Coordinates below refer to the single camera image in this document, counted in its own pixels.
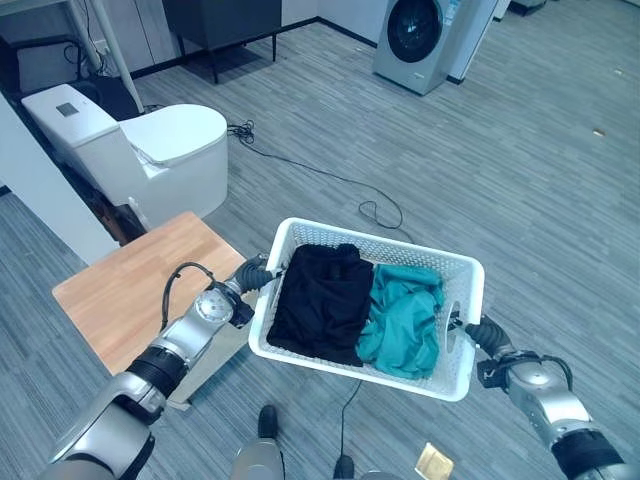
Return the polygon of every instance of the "plastic basket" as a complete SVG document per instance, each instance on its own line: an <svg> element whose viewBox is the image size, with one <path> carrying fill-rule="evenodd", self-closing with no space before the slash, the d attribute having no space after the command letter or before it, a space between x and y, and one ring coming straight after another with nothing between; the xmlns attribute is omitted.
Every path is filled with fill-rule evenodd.
<svg viewBox="0 0 640 480"><path fill-rule="evenodd" d="M267 333L273 324L284 277L269 283L260 291L249 334L251 349L257 355L281 362L360 378L451 402L462 400L469 390L475 345L459 329L447 332L447 325L451 312L455 310L460 311L459 318L465 324L480 322L484 286L482 265L473 258L453 253L289 218L278 228L267 268L275 270L286 267L293 252L300 245L337 246L341 243L355 245L360 250L361 257L373 263L430 267L440 273L445 303L436 316L440 356L432 376L420 380L407 380L387 375L366 364L363 367L341 365L319 358L305 357L270 345L267 342Z"/></svg>

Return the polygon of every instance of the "toilet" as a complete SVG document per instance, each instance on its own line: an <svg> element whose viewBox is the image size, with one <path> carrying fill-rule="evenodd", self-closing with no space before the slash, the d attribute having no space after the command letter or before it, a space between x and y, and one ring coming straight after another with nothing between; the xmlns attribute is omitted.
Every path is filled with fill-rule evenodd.
<svg viewBox="0 0 640 480"><path fill-rule="evenodd" d="M227 196L227 122L202 105L172 105L117 122L69 85L22 99L64 161L151 229Z"/></svg>

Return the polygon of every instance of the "teal clothing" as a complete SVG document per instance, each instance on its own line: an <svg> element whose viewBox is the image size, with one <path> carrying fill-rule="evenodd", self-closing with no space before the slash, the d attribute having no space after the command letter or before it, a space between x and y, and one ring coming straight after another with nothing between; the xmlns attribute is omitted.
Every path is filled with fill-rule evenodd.
<svg viewBox="0 0 640 480"><path fill-rule="evenodd" d="M435 312L443 302L442 279L435 270L376 265L358 356L396 377L430 376L440 351Z"/></svg>

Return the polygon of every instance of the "folded clothes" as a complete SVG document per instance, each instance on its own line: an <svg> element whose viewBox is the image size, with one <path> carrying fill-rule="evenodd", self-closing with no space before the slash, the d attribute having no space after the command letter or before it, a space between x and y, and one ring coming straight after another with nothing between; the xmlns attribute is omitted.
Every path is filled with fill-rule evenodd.
<svg viewBox="0 0 640 480"><path fill-rule="evenodd" d="M362 366L355 345L369 315L373 265L358 249L302 245L283 282L267 341L308 357Z"/></svg>
<svg viewBox="0 0 640 480"><path fill-rule="evenodd" d="M397 377L433 373L440 351L435 313L442 307L442 280L429 268L376 265L369 321L357 353L363 362Z"/></svg>

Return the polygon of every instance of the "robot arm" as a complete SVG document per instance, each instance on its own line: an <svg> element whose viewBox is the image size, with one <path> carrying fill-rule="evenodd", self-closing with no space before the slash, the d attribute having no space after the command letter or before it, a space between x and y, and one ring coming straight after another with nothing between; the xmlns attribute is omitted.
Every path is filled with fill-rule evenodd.
<svg viewBox="0 0 640 480"><path fill-rule="evenodd" d="M491 357L478 363L485 388L502 388L524 413L545 448L570 480L635 480L640 472L626 465L572 391L571 372L562 360L516 350L505 331L488 316L466 332ZM566 378L543 364L560 363Z"/></svg>
<svg viewBox="0 0 640 480"><path fill-rule="evenodd" d="M224 283L213 280L182 317L109 381L60 439L40 479L135 479L153 451L149 425L160 418L171 393L222 326L240 327L251 318L240 295L274 278L264 263L258 256Z"/></svg>

